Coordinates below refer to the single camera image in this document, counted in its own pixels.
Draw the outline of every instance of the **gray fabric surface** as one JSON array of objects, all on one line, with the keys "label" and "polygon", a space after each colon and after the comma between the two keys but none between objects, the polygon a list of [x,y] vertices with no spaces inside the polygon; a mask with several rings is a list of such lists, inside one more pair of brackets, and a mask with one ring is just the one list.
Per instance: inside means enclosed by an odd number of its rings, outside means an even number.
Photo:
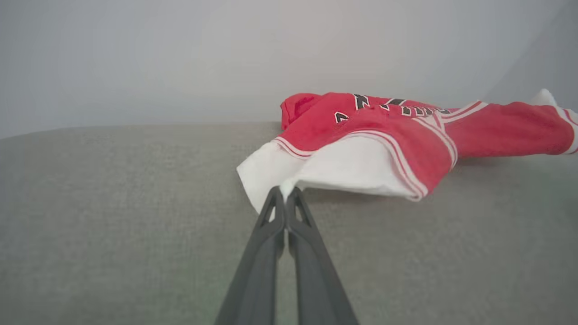
[{"label": "gray fabric surface", "polygon": [[[278,123],[0,141],[0,324],[210,324]],[[362,324],[577,324],[578,156],[465,160],[425,200],[306,190]],[[296,324],[291,257],[278,324]]]}]

